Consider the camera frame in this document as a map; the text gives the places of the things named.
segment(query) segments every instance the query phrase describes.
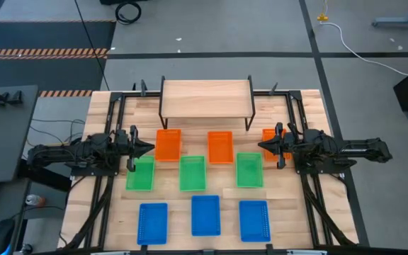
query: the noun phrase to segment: wooden tabletop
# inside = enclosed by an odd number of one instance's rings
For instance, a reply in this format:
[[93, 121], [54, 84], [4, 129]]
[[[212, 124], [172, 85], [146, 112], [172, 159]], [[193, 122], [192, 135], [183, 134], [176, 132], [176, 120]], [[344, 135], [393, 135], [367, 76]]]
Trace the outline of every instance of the wooden tabletop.
[[163, 118], [248, 118], [249, 80], [166, 80], [161, 109]]
[[[103, 132], [108, 110], [109, 92], [94, 92], [84, 128], [84, 136]], [[318, 90], [303, 90], [305, 114], [310, 128], [330, 134], [324, 105]], [[234, 153], [262, 152], [257, 143], [262, 139], [262, 129], [274, 128], [277, 122], [288, 122], [284, 97], [255, 97], [256, 117], [250, 130], [244, 129], [244, 120], [238, 118], [171, 119], [170, 128], [182, 129], [182, 155], [207, 157], [207, 133], [213, 130], [230, 130], [233, 134]], [[158, 98], [129, 98], [125, 104], [123, 129], [136, 125], [140, 139], [155, 143], [156, 131], [162, 124], [158, 116]], [[295, 118], [299, 120], [298, 110]], [[266, 200], [271, 226], [271, 243], [275, 249], [312, 248], [307, 213], [300, 177], [295, 173], [293, 161], [278, 170], [275, 162], [264, 162], [263, 188], [237, 188], [234, 164], [208, 164], [208, 188], [203, 192], [179, 192], [179, 163], [156, 162], [154, 189], [151, 192], [125, 190], [126, 169], [120, 170], [115, 179], [105, 250], [139, 250], [137, 245], [138, 212], [141, 203], [168, 203], [169, 230], [165, 245], [150, 245], [156, 250], [194, 249], [265, 249], [266, 243], [241, 242], [239, 236], [240, 200]], [[344, 185], [328, 175], [320, 175], [327, 212], [353, 242], [357, 242], [351, 209]], [[67, 240], [76, 234], [89, 215], [94, 177], [87, 177], [70, 193], [62, 225], [62, 235]], [[213, 194], [220, 196], [221, 236], [193, 237], [191, 235], [191, 196]], [[324, 240], [320, 219], [316, 213], [319, 239]], [[100, 220], [96, 221], [93, 245], [97, 243]]]

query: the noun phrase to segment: plastic tray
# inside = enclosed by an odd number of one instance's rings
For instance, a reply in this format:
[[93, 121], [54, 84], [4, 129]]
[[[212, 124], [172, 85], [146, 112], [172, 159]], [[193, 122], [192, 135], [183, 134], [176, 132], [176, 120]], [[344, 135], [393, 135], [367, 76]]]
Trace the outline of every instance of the plastic tray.
[[142, 156], [135, 159], [135, 172], [127, 172], [125, 189], [127, 191], [151, 191], [154, 187], [154, 165], [153, 156]]
[[191, 198], [191, 234], [194, 237], [221, 235], [218, 195], [195, 195]]
[[[281, 132], [281, 136], [284, 137], [284, 134], [286, 133], [286, 129], [283, 129]], [[267, 140], [270, 140], [275, 137], [275, 129], [274, 128], [266, 128], [262, 130], [262, 140], [265, 142]], [[292, 159], [292, 154], [291, 153], [284, 153], [284, 159]], [[273, 153], [269, 152], [268, 150], [264, 149], [263, 150], [263, 157], [266, 161], [268, 162], [276, 162], [278, 161], [278, 155], [273, 155]]]
[[266, 201], [239, 202], [240, 239], [242, 242], [269, 242], [270, 224]]
[[234, 163], [231, 131], [210, 131], [207, 136], [209, 162], [211, 164]]
[[204, 156], [182, 156], [178, 167], [180, 191], [205, 191]]
[[181, 130], [157, 130], [155, 160], [177, 162], [181, 158]]
[[142, 203], [138, 220], [139, 245], [166, 244], [168, 234], [168, 204]]
[[264, 186], [261, 153], [237, 153], [236, 180], [239, 188], [260, 188]]

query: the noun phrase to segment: computer mouse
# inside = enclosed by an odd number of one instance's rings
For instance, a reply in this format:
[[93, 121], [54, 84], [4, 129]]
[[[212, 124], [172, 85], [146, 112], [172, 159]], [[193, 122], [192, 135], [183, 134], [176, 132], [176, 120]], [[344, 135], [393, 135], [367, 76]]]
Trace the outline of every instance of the computer mouse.
[[13, 219], [0, 221], [0, 254], [4, 253], [9, 247], [14, 227], [15, 221]]

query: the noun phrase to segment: yellow object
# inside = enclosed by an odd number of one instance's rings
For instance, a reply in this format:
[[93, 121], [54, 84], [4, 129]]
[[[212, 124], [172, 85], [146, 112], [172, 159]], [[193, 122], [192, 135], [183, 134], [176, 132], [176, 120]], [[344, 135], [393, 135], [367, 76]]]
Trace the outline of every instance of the yellow object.
[[328, 16], [325, 16], [324, 13], [321, 13], [321, 14], [317, 17], [317, 20], [318, 20], [318, 21], [328, 21], [328, 20], [329, 20], [329, 17], [328, 17]]

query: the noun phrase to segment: green tray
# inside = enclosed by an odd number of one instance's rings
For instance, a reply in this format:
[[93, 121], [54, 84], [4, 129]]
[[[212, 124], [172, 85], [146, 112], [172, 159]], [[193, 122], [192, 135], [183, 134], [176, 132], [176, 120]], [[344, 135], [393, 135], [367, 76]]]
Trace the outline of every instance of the green tray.
[[237, 153], [236, 180], [239, 188], [264, 187], [261, 153]]
[[142, 156], [135, 159], [135, 172], [127, 172], [127, 191], [151, 191], [154, 188], [154, 165], [153, 156]]
[[205, 191], [204, 156], [182, 156], [178, 168], [180, 191]]

